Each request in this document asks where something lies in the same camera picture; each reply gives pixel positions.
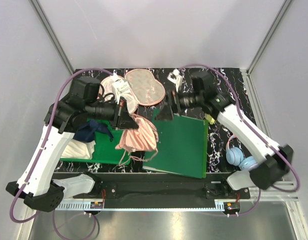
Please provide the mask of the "pink satin bra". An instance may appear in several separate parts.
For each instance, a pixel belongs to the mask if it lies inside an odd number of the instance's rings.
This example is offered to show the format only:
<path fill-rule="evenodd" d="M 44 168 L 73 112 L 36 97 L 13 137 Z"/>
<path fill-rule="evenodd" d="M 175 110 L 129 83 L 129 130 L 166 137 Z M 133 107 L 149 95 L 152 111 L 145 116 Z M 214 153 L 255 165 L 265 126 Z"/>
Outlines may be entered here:
<path fill-rule="evenodd" d="M 125 165 L 129 159 L 141 162 L 149 162 L 158 154 L 157 143 L 159 136 L 156 126 L 148 119 L 131 114 L 132 119 L 138 124 L 138 129 L 125 129 L 119 143 L 116 145 L 116 150 L 124 150 L 124 153 L 118 163 L 118 166 Z M 140 158 L 132 156 L 134 152 L 153 152 L 149 158 Z"/>

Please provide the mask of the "white cloth garment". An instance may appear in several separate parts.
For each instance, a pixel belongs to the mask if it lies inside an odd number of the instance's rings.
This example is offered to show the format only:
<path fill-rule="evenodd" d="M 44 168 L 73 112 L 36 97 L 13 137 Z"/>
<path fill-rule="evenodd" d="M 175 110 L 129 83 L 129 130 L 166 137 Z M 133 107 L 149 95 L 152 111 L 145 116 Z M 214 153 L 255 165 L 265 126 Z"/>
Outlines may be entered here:
<path fill-rule="evenodd" d="M 91 142 L 81 142 L 72 139 L 65 147 L 61 158 L 90 160 L 95 151 L 95 144 L 94 140 Z"/>

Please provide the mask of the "green plastic bin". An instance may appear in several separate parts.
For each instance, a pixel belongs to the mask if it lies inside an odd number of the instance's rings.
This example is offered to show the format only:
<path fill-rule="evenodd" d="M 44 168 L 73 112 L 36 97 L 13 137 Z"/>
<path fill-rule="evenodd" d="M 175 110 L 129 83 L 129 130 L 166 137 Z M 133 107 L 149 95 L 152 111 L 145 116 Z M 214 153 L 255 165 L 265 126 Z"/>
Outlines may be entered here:
<path fill-rule="evenodd" d="M 95 151 L 93 153 L 92 159 L 60 158 L 60 160 L 65 162 L 101 163 L 101 164 L 118 165 L 124 153 L 124 150 L 115 149 L 115 147 L 119 143 L 123 131 L 115 130 L 106 120 L 96 120 L 96 121 L 108 125 L 109 130 L 114 136 L 113 141 L 110 141 L 107 135 L 96 132 L 94 139 L 94 141 L 96 142 Z"/>

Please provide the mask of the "navy blue garment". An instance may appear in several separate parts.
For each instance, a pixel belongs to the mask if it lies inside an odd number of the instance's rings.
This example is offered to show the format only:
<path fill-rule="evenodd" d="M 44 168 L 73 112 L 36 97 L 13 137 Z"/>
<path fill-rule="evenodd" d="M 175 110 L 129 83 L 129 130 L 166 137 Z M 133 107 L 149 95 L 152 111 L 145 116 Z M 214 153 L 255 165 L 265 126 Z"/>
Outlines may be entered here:
<path fill-rule="evenodd" d="M 114 139 L 107 124 L 93 119 L 80 126 L 74 134 L 73 139 L 79 142 L 90 143 L 95 139 L 95 133 L 107 135 L 111 142 Z"/>

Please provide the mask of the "pink mesh laundry bag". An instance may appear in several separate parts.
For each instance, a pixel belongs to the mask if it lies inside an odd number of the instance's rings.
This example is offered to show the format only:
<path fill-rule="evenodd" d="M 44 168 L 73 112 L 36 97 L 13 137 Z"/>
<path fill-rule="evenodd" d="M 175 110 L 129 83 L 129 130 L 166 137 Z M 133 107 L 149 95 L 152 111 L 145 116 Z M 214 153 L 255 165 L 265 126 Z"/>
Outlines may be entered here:
<path fill-rule="evenodd" d="M 107 101 L 116 100 L 111 88 L 112 76 L 103 79 L 99 88 L 99 95 Z M 147 69 L 130 70 L 121 77 L 130 85 L 131 93 L 122 94 L 121 97 L 127 101 L 128 112 L 131 114 L 136 112 L 138 106 L 154 106 L 165 97 L 164 86 Z"/>

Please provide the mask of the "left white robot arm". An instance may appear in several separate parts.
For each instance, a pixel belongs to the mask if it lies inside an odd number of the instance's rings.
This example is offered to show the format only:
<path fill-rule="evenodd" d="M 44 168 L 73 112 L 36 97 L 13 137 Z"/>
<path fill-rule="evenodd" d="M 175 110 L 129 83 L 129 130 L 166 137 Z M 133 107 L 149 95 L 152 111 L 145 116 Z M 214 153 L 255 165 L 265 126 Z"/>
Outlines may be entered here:
<path fill-rule="evenodd" d="M 56 98 L 45 117 L 41 140 L 23 175 L 9 182 L 7 192 L 22 198 L 33 210 L 51 212 L 63 199 L 80 194 L 96 198 L 101 194 L 101 178 L 81 173 L 66 179 L 53 179 L 54 170 L 78 129 L 91 120 L 105 120 L 120 130 L 137 129 L 124 98 L 118 102 L 97 100 L 100 80 L 88 76 L 73 79 L 69 92 Z"/>

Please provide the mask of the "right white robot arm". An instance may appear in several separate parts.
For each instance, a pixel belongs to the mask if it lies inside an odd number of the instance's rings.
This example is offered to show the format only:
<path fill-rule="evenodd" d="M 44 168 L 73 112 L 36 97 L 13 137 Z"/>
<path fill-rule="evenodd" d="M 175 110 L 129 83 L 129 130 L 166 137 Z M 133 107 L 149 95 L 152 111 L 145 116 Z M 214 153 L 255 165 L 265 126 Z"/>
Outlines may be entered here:
<path fill-rule="evenodd" d="M 239 190 L 256 186 L 261 190 L 273 187 L 291 167 L 293 149 L 289 145 L 281 146 L 265 135 L 253 122 L 247 119 L 228 94 L 218 92 L 212 83 L 213 75 L 198 71 L 191 75 L 193 90 L 181 92 L 183 77 L 174 69 L 168 80 L 176 89 L 168 91 L 165 104 L 156 116 L 158 121 L 171 121 L 174 115 L 182 115 L 186 109 L 200 108 L 214 120 L 229 129 L 251 153 L 252 165 L 244 167 L 243 155 L 229 150 L 228 156 L 236 158 L 240 171 L 232 173 L 227 182 L 221 185 L 222 195 L 232 198 Z"/>

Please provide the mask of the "yellow paper cup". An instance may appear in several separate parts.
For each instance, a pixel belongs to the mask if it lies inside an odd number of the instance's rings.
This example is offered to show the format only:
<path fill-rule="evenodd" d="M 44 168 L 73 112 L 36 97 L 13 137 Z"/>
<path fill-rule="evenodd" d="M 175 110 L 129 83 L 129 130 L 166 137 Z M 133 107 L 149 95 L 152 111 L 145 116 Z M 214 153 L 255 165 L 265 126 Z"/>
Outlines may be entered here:
<path fill-rule="evenodd" d="M 213 125 L 216 122 L 216 120 L 209 114 L 205 114 L 205 119 L 208 121 L 210 125 Z"/>

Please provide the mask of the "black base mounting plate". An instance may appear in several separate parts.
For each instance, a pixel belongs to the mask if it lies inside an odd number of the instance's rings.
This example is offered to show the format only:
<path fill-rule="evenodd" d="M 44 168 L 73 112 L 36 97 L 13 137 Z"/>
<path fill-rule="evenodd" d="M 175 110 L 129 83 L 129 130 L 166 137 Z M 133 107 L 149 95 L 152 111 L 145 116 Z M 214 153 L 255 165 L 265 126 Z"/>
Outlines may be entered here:
<path fill-rule="evenodd" d="M 183 195 L 205 197 L 207 199 L 250 198 L 249 190 L 231 190 L 221 181 L 105 181 L 102 189 L 107 199 L 119 199 L 131 195 Z"/>

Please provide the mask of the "blue pink cat headphones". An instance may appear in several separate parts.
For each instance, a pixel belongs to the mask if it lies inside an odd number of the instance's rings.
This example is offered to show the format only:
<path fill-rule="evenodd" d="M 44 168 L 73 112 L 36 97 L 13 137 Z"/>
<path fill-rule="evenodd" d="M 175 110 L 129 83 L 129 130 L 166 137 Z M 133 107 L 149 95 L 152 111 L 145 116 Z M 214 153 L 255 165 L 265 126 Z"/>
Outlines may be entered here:
<path fill-rule="evenodd" d="M 238 147 L 229 147 L 231 140 L 236 136 L 232 135 L 226 143 L 226 160 L 230 165 L 239 167 L 242 170 L 252 170 L 258 166 L 253 156 L 245 157 L 243 151 Z"/>

